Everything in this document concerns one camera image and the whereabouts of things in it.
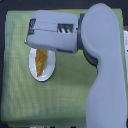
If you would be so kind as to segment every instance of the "white robotic arm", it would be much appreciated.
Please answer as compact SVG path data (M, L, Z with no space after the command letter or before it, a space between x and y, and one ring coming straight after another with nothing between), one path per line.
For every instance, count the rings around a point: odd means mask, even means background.
M126 128L127 100L119 24L108 6L92 6L79 27L74 14L34 12L27 44L68 53L83 49L89 61L95 60L98 70L87 96L87 128Z

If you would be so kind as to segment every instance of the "plate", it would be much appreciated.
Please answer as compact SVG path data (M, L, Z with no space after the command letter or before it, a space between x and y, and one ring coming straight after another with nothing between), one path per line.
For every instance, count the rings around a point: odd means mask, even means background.
M42 75L39 77L37 77L35 57L36 57L36 49L31 48L29 54L29 69L32 76L38 81L48 80L55 69L55 61L56 61L55 52L48 50L47 61L45 63L45 67L43 69Z

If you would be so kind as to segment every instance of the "green towel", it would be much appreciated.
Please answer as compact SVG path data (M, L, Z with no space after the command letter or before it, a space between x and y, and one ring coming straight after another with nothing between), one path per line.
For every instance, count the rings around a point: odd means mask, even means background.
M57 11L79 16L87 10ZM114 12L120 25L126 77L122 12L120 9ZM86 97L97 76L96 68L87 62L82 51L74 55L56 53L51 78L46 82L36 81L29 70L31 48L24 44L31 13L9 11L6 16L1 119L12 127L85 125Z

